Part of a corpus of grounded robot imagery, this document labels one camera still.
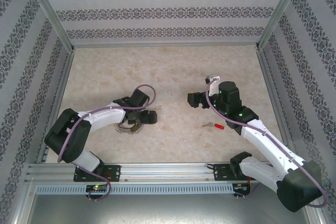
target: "wire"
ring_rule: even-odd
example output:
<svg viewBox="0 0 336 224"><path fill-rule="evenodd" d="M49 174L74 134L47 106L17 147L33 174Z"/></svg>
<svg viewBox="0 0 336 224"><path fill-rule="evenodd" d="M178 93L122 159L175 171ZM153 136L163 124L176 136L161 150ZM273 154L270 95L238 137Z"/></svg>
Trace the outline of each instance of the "wire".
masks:
<svg viewBox="0 0 336 224"><path fill-rule="evenodd" d="M251 177L247 177L248 181L247 181L247 187L251 187Z"/></svg>
<svg viewBox="0 0 336 224"><path fill-rule="evenodd" d="M239 196L243 197L243 199L245 200L245 195L244 194L241 194L241 193L238 193L238 192L234 191L233 195L239 195Z"/></svg>
<svg viewBox="0 0 336 224"><path fill-rule="evenodd" d="M212 83L214 83L217 79L214 79L212 80L211 82L209 82L209 84L207 85L206 87L206 91L205 91L205 98L206 98L206 101L207 103L209 104L210 108L217 114L219 115L221 118L223 118L225 121L229 122L229 123L233 123L233 124L236 124L236 125L240 125L240 126L243 126L243 127L248 127L248 128L251 128L259 133L261 133L262 135L265 135L267 136L268 139L270 139L270 141L276 146L279 148L279 150L286 156L289 158L289 160L291 160L313 183L314 185L316 185L316 187L321 191L322 195L323 195L323 198L324 198L324 202L320 205L313 205L313 204L307 204L307 206L309 207L315 207L315 208L322 208L322 207L325 207L328 202L329 202L329 199L328 199L328 195L326 193L326 191L322 188L322 186L316 181L316 179L310 175L310 173L304 169L289 153L287 153L287 151L282 148L282 146L276 141L273 139L273 137L271 137L270 135L267 134L266 131L263 131L262 129L259 129L257 127L254 127L252 125L248 125L246 123L240 123L240 122L237 122L237 121L234 121L234 120L231 120L225 116L223 116L222 114L220 114L216 108L211 104L211 101L210 101L210 98L209 98L209 89L210 89L210 86Z"/></svg>
<svg viewBox="0 0 336 224"><path fill-rule="evenodd" d="M104 174L106 174L108 176L108 178L112 177L112 175L109 172L104 172Z"/></svg>
<svg viewBox="0 0 336 224"><path fill-rule="evenodd" d="M67 145L68 145L68 142L69 142L69 140L70 140L72 134L74 133L74 131L75 131L76 127L78 126L78 124L79 124L81 121L83 121L86 117L88 117L88 116L90 116L90 115L93 115L93 114L95 114L95 113L97 113L97 112L103 111L103 110L114 110L114 109L143 110L143 109L147 108L148 106L152 105L153 102L155 101L155 98L156 98L156 90L155 90L152 86L150 86L150 85L148 85L148 84L142 84L142 85L136 87L136 89L141 88L141 87L149 87L149 88L152 89L153 92L154 92L153 100L152 100L151 102L149 102L148 104L146 104L146 105L144 105L144 106L141 106L141 107L106 106L106 107L102 107L102 108L99 108L99 109L96 109L96 110L89 111L87 114L83 115L80 119L78 119L77 122L76 122L76 123L73 125L73 127L71 128L70 132L69 132L68 135L67 135L67 138L65 139L65 141L64 141L64 143L63 143L63 146L62 146L62 148L61 148L61 151L60 151L59 154L58 154L57 162L59 163L59 162L62 161L62 156L63 156L63 154L64 154L64 151L65 151L65 149L66 149L66 147L67 147ZM100 176L100 175L98 175L98 174L95 174L95 173L93 173L93 172L90 172L89 170L86 170L85 168L83 168L83 167L81 167L81 166L78 166L78 165L76 165L76 166L77 166L79 169L83 170L84 172L86 172L86 173L88 173L88 174L91 174L91 175L93 175L93 176L96 176L97 178L103 179L104 181L107 182L107 184L108 184L108 186L109 186L109 190L108 190L108 192L107 192L106 194L104 194L103 196L101 196L99 199L95 199L95 201L102 200L102 199L104 199L106 196L108 196L108 195L110 194L110 192L111 192L111 188L112 188L112 187L111 187L111 183L110 183L110 181L109 181L107 178L104 178L104 177L102 177L102 176ZM91 192L89 193L88 198L89 198L89 200L92 200L92 198L90 198L90 195L91 195Z"/></svg>

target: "metal corner post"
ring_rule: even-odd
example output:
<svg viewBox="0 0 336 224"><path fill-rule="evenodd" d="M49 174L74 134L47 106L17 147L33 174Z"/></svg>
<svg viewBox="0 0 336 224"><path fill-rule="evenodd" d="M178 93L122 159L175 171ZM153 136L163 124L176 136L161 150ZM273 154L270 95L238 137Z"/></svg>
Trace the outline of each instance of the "metal corner post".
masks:
<svg viewBox="0 0 336 224"><path fill-rule="evenodd" d="M63 45L66 47L67 51L70 52L73 48L73 45L70 41L70 38L63 28L61 21L59 20L53 6L51 5L49 0L38 0L40 6L45 12L47 18L49 19L51 25L55 29L58 37L61 39Z"/></svg>
<svg viewBox="0 0 336 224"><path fill-rule="evenodd" d="M24 184L18 203L14 212L14 216L9 223L20 224L28 223L28 219L33 207L37 185L33 183Z"/></svg>
<svg viewBox="0 0 336 224"><path fill-rule="evenodd" d="M272 104L272 107L273 107L273 110L274 110L275 118L276 118L278 126L279 126L279 131L280 131L280 134L281 134L281 138L282 138L285 145L288 145L288 147L290 149L294 150L294 146L292 144L292 140L291 140L291 137L290 137L287 125L286 125L285 116L282 112L280 101L279 101L278 96L277 96L277 91L275 89L275 85L272 81L270 71L269 71L268 66L266 64L266 59L265 59L264 52L262 50L259 50L256 47L256 53L257 53L257 57L258 57L258 60L259 60L262 75L264 76L264 80L265 80L266 88L267 88L267 91L268 91L268 95L269 95L269 98L271 100L271 104Z"/></svg>
<svg viewBox="0 0 336 224"><path fill-rule="evenodd" d="M290 0L280 0L277 7L275 8L271 18L269 19L269 22L267 23L264 31L262 32L262 35L260 37L260 40L258 42L258 48L262 49L264 48L265 44L267 43L269 37L271 36L274 28L278 24L279 19L285 12L285 9L287 5L289 4Z"/></svg>
<svg viewBox="0 0 336 224"><path fill-rule="evenodd" d="M49 123L48 123L48 126L47 126L47 131L50 129L50 127L57 120L58 112L60 110L61 103L62 103L62 98L63 98L64 92L65 92L65 87L66 87L67 82L68 82L72 61L74 60L73 58L74 58L74 55L75 55L75 51L76 51L75 49L72 49L68 53L67 62L66 62L66 65L65 65L63 75L61 77L61 81L60 81L59 88L58 88L58 91L57 91L57 95L56 95L56 98L55 98L55 103L52 106L53 110L51 111L50 120L49 120ZM37 160L36 160L37 163L42 162L46 147L47 147L46 144L44 142L42 142L41 149L40 149L40 152L38 153L38 157L37 157Z"/></svg>

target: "metal sheet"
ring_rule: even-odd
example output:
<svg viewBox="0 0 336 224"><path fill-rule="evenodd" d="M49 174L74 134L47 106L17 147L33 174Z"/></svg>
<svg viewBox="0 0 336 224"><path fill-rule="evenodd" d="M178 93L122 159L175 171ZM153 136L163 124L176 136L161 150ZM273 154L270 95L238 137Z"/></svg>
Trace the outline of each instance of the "metal sheet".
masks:
<svg viewBox="0 0 336 224"><path fill-rule="evenodd" d="M289 212L276 194L260 187L246 200L236 200L231 195L114 195L95 203L79 195L36 195L28 223L301 224L309 221L304 209Z"/></svg>

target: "enclosure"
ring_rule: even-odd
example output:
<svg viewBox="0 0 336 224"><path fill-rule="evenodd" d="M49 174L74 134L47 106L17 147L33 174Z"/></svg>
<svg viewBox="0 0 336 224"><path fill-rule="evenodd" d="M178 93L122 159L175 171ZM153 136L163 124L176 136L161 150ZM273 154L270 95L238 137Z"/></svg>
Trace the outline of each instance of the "enclosure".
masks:
<svg viewBox="0 0 336 224"><path fill-rule="evenodd" d="M335 223L335 2L0 0L1 223ZM319 164L326 207L292 213L265 186L236 200L220 188L232 182L214 181L207 164L243 151L268 162L213 111L187 103L214 73ZM44 138L64 109L93 110L143 83L156 89L158 121L90 134L86 149L121 173L107 199L89 202Z"/></svg>

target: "metal profile bar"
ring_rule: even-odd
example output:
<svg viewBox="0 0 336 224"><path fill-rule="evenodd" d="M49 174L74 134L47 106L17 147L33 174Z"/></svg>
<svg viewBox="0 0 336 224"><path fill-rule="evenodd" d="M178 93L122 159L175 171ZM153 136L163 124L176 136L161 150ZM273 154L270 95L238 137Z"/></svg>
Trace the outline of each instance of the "metal profile bar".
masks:
<svg viewBox="0 0 336 224"><path fill-rule="evenodd" d="M255 42L190 42L190 43L120 43L120 44L81 44L75 48L97 48L97 47L197 47L197 46L249 46Z"/></svg>
<svg viewBox="0 0 336 224"><path fill-rule="evenodd" d="M66 62L66 66L65 66L63 75L61 77L60 85L59 85L59 88L58 88L58 91L57 91L57 95L56 95L56 98L55 98L55 103L52 106L53 109L51 111L50 120L49 120L49 123L48 123L48 126L47 126L46 134L49 131L49 129L51 128L51 126L57 120L58 112L59 112L59 110L61 108L62 98L63 98L64 92L65 92L65 88L66 88L66 85L67 85L67 82L68 82L68 78L69 78L72 62L74 60L73 58L75 56L75 51L76 50L73 49L73 50L71 50L69 52L69 56L68 56L68 59L67 59L67 62ZM40 151L38 153L37 160L36 160L37 163L42 163L43 157L45 155L46 147L47 146L46 146L45 142L42 141L41 148L40 148Z"/></svg>
<svg viewBox="0 0 336 224"><path fill-rule="evenodd" d="M285 9L287 5L289 4L290 0L280 0L277 7L275 8L271 18L269 19L264 31L262 32L262 35L260 37L260 40L258 42L259 49L264 48L265 44L267 43L269 37L273 33L274 28L278 24L279 19L282 17L283 13L285 12Z"/></svg>
<svg viewBox="0 0 336 224"><path fill-rule="evenodd" d="M244 180L215 181L207 163L107 164L120 165L120 181L113 184L208 184L244 183ZM75 167L71 164L30 164L25 183L95 184L74 182Z"/></svg>
<svg viewBox="0 0 336 224"><path fill-rule="evenodd" d="M110 195L185 195L185 194L233 194L233 184L115 184ZM84 195L86 185L39 185L37 195ZM94 192L104 195L105 192Z"/></svg>
<svg viewBox="0 0 336 224"><path fill-rule="evenodd" d="M260 49L256 50L257 57L259 60L259 64L261 67L262 75L264 76L266 88L268 91L269 98L271 100L271 104L274 110L275 118L277 120L279 131L281 134L282 141L285 145L287 145L291 150L294 150L294 145L292 139L289 134L289 130L287 128L285 115L282 112L281 104L278 99L277 91L275 85L272 81L271 73L266 63L266 58L264 52Z"/></svg>
<svg viewBox="0 0 336 224"><path fill-rule="evenodd" d="M312 203L313 205L321 204L318 199L314 200ZM305 210L310 223L327 224L322 208L305 207Z"/></svg>
<svg viewBox="0 0 336 224"><path fill-rule="evenodd" d="M37 185L27 184L23 185L20 192L20 198L16 205L14 216L11 222L12 224L28 223L28 218L33 207L34 198L36 195Z"/></svg>
<svg viewBox="0 0 336 224"><path fill-rule="evenodd" d="M70 52L73 48L73 45L70 41L70 38L63 28L61 21L59 20L53 6L51 5L49 0L38 0L40 6L42 7L43 11L45 12L47 18L49 19L50 23L52 24L53 28L55 29L58 37L62 41L63 45L67 48L67 51Z"/></svg>

